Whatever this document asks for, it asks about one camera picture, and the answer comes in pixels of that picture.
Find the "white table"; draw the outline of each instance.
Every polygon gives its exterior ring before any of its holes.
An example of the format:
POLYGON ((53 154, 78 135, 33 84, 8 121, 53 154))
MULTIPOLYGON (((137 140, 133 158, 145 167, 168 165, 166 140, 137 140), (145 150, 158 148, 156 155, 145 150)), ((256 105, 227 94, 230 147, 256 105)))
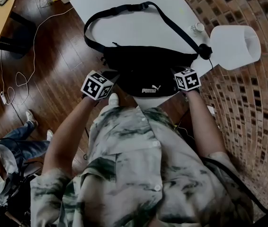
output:
MULTIPOLYGON (((138 4, 146 1, 157 4, 172 21, 185 31, 192 24, 199 22, 185 0, 71 0, 71 4, 82 21, 86 23, 97 12, 123 4, 138 4)), ((165 24, 153 6, 145 11, 122 13, 115 17, 100 19, 89 29, 92 31, 89 36, 105 46, 114 46, 112 42, 116 42, 119 45, 157 46, 183 53, 195 53, 178 34, 165 24)), ((197 45, 202 43, 210 45, 210 39, 205 31, 192 39, 197 45)), ((211 62, 213 66, 217 65, 213 57, 211 57, 211 62)), ((212 68, 209 61, 200 57, 193 62, 191 67, 197 71, 200 77, 212 68)), ((134 97, 134 99, 144 109, 156 107, 170 97, 134 97)))

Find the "person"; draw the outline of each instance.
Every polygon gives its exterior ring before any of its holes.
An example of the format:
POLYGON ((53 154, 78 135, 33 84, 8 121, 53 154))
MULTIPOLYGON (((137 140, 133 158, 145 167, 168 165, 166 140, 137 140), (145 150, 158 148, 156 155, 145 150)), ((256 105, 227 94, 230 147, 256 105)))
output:
POLYGON ((5 136, 5 139, 0 140, 0 199, 3 201, 13 185, 14 176, 18 174, 23 163, 42 156, 53 137, 53 132, 48 130, 46 140, 26 140, 38 126, 38 122, 30 110, 26 111, 26 116, 27 121, 24 126, 12 130, 5 136))
POLYGON ((95 101, 85 97, 60 125, 31 182, 32 226, 234 227, 253 223, 251 200, 214 159, 238 175, 207 106, 186 93, 197 153, 160 108, 118 106, 112 94, 89 134, 85 170, 72 161, 95 101))

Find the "tiled wall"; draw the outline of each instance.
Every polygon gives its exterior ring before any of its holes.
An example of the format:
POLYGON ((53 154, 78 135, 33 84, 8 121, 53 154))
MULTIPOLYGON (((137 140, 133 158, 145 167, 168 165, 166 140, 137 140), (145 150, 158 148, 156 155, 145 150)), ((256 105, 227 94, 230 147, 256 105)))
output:
POLYGON ((268 0, 186 2, 208 34, 217 25, 249 25, 259 37, 260 61, 232 71, 215 67, 202 78, 202 96, 217 112, 242 179, 268 208, 268 0))

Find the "puma logo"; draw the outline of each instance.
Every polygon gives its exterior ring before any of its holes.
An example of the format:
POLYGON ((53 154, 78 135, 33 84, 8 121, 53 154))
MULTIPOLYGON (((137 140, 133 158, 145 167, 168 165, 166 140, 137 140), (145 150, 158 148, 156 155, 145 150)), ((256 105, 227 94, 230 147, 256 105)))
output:
POLYGON ((156 93, 156 89, 143 88, 142 93, 156 93))
POLYGON ((160 87, 161 87, 161 86, 156 87, 156 86, 152 85, 152 88, 157 89, 157 91, 159 90, 160 87))

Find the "wooden floor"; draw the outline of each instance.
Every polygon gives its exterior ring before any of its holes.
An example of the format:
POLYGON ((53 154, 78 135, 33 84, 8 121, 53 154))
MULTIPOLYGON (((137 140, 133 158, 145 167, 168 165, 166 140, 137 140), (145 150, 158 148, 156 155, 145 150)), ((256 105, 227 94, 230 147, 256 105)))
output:
MULTIPOLYGON (((71 4, 64 5, 60 1, 46 8, 40 8, 39 0, 16 0, 14 12, 33 21, 36 25, 42 23, 51 15, 63 13, 71 8, 71 4)), ((11 31, 19 26, 17 22, 9 20, 4 36, 11 36, 11 31)), ((83 38, 84 23, 75 10, 51 18, 38 30, 35 40, 36 71, 29 82, 29 96, 23 105, 3 105, 0 98, 0 137, 10 130, 21 126, 26 121, 25 111, 32 110, 39 122, 39 127, 32 134, 36 140, 44 140, 48 129, 54 132, 66 116, 81 100, 80 88, 86 75, 91 70, 102 68, 101 54, 89 48, 83 38)), ((14 59, 9 52, 2 53, 3 79, 5 92, 8 87, 14 87, 16 97, 14 103, 21 104, 27 96, 26 86, 16 87, 15 75, 22 72, 27 79, 33 72, 33 48, 22 59, 14 59)), ((3 89, 0 70, 0 92, 3 89)), ((136 106, 135 101, 118 87, 114 89, 120 96, 121 105, 136 106)), ((99 114, 101 108, 107 104, 103 100, 93 110, 87 128, 99 114)), ((161 106, 178 122, 188 109, 182 95, 176 95, 161 106)), ((87 152, 88 138, 83 134, 78 153, 73 162, 75 172, 85 167, 83 155, 87 152)))

